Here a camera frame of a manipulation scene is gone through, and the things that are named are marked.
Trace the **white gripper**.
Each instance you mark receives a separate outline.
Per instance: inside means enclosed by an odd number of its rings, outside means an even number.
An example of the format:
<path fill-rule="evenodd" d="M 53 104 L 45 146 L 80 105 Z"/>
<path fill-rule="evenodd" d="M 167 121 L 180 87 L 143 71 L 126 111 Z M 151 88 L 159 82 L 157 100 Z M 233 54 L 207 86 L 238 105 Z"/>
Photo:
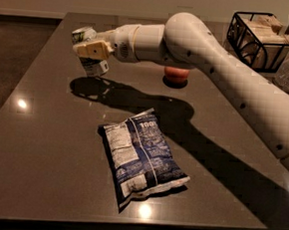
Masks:
<path fill-rule="evenodd" d="M 122 63 L 138 61 L 134 50 L 135 35 L 140 25 L 120 26 L 115 30 L 98 33 L 99 40 L 82 42 L 73 46 L 78 57 L 84 59 L 106 60 L 110 55 Z"/>

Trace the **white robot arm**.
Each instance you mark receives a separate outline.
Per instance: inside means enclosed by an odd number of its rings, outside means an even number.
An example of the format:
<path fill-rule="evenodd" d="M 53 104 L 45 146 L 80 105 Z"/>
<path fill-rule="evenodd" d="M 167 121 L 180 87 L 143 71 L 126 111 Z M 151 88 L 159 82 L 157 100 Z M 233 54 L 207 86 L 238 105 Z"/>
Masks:
<path fill-rule="evenodd" d="M 79 57 L 153 62 L 202 71 L 273 155 L 289 170 L 289 95 L 226 52 L 198 17 L 173 14 L 165 24 L 129 24 L 73 46 Z"/>

